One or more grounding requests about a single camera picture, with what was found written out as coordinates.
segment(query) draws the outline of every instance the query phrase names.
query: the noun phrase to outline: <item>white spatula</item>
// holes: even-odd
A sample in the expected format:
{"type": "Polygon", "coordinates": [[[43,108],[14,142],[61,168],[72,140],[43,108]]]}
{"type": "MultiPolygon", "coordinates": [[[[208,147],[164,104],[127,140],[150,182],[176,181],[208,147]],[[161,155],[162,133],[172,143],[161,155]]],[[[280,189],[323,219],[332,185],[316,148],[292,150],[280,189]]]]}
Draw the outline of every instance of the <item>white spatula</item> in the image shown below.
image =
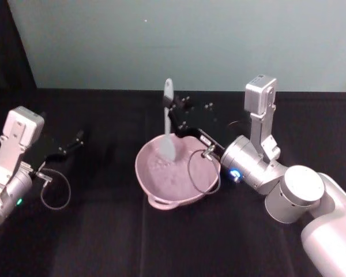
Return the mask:
{"type": "MultiPolygon", "coordinates": [[[[166,80],[164,85],[164,97],[170,99],[174,97],[173,82],[170,78],[166,80]]],[[[174,143],[170,137],[171,121],[168,117],[168,113],[169,109],[164,108],[164,137],[160,140],[159,153],[167,161],[174,161],[176,153],[174,143]]]]}

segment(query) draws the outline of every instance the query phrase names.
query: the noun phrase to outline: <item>bowl handle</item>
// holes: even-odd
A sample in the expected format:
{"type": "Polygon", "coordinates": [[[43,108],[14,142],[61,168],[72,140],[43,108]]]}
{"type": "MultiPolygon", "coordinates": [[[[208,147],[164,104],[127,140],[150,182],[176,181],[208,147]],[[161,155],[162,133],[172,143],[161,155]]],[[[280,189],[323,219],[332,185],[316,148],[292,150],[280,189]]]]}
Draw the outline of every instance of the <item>bowl handle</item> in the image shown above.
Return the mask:
{"type": "Polygon", "coordinates": [[[161,199],[156,199],[155,197],[148,196],[149,204],[156,209],[161,209],[163,211],[168,211],[169,209],[174,209],[179,206],[179,202],[167,202],[161,199]]]}

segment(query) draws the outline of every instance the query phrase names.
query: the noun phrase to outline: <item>black tablecloth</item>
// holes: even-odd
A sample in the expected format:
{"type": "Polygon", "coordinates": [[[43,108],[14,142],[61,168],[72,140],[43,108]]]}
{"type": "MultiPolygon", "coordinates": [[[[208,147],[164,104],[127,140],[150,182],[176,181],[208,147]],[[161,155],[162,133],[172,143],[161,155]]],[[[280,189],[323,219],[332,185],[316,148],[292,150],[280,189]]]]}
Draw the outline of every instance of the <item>black tablecloth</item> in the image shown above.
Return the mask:
{"type": "MultiPolygon", "coordinates": [[[[179,94],[213,102],[218,122],[248,119],[242,92],[179,94]]],[[[346,93],[279,92],[276,104],[279,161],[327,173],[346,191],[346,93]]],[[[150,207],[134,160],[163,132],[161,92],[0,91],[0,134],[19,105],[45,111],[43,132],[60,142],[79,128],[90,136],[54,165],[71,183],[70,205],[47,210],[35,183],[0,227],[0,276],[318,276],[300,241],[307,219],[275,222],[245,184],[223,180],[218,193],[173,211],[150,207]]],[[[206,123],[222,144],[235,138],[206,123]]]]}

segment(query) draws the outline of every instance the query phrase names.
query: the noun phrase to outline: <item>light blue wall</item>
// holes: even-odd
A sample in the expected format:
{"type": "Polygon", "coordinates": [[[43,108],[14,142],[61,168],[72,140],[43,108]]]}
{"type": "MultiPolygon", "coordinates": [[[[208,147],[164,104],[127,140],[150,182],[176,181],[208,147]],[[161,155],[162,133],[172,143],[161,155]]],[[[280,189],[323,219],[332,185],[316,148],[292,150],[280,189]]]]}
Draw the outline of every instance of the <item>light blue wall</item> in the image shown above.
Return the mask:
{"type": "Polygon", "coordinates": [[[346,91],[343,0],[9,0],[42,88],[346,91]]]}

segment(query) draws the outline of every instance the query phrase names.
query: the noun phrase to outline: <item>cable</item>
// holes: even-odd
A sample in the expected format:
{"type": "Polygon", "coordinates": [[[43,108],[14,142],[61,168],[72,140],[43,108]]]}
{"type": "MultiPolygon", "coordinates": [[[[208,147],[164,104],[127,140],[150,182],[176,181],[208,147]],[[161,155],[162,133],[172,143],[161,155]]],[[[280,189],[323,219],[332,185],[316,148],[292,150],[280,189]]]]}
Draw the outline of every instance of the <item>cable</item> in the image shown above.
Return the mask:
{"type": "Polygon", "coordinates": [[[215,171],[216,171],[217,176],[218,176],[218,186],[217,186],[217,188],[216,188],[215,190],[213,190],[212,192],[204,192],[203,190],[199,189],[199,188],[196,186],[194,180],[192,179],[191,171],[190,171],[190,164],[191,164],[192,157],[193,157],[197,152],[205,152],[205,150],[204,150],[204,149],[196,150],[196,151],[192,152],[192,154],[191,154],[190,157],[189,157],[189,161],[188,161],[188,163],[187,163],[187,170],[188,170],[188,172],[189,172],[189,177],[190,177],[191,183],[192,183],[192,185],[194,186],[194,188],[195,188],[198,192],[201,192],[201,193],[204,194],[204,195],[214,194],[214,193],[216,193],[216,192],[219,190],[219,188],[220,188],[220,173],[219,173],[219,171],[218,171],[218,169],[217,169],[217,167],[216,167],[216,165],[215,165],[214,160],[211,160],[211,162],[213,163],[214,168],[215,168],[215,171]]]}
{"type": "Polygon", "coordinates": [[[69,201],[70,201],[70,197],[71,197],[71,194],[72,194],[72,190],[71,190],[71,188],[70,188],[70,184],[69,184],[68,179],[67,179],[61,172],[59,172],[59,171],[57,171],[57,170],[54,170],[54,169],[45,169],[45,168],[42,168],[41,171],[42,171],[42,170],[47,170],[47,171],[49,171],[49,172],[58,173],[58,174],[65,180],[65,182],[66,182],[66,184],[67,184],[67,187],[68,187],[69,195],[68,195],[67,202],[65,202],[64,205],[62,205],[62,206],[60,206],[60,207],[52,207],[52,206],[50,206],[49,204],[47,204],[47,203],[45,202],[45,200],[44,200],[43,195],[44,195],[44,191],[45,191],[45,188],[46,188],[46,185],[44,185],[44,186],[42,187],[41,194],[40,194],[41,202],[44,204],[44,206],[45,206],[46,208],[51,209],[51,210],[53,210],[53,211],[59,211],[59,210],[61,210],[61,209],[64,209],[65,207],[68,206],[69,201]]]}

